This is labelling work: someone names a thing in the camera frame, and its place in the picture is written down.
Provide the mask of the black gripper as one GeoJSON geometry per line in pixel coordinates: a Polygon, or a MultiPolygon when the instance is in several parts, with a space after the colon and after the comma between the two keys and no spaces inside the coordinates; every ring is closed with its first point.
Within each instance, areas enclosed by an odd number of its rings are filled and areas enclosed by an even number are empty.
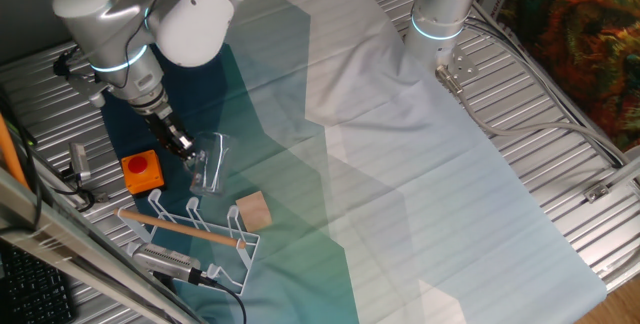
{"type": "Polygon", "coordinates": [[[144,115],[143,119],[150,132],[168,152],[181,160],[191,159],[194,155],[194,139],[174,121],[175,115],[161,118],[156,113],[144,115]]]}

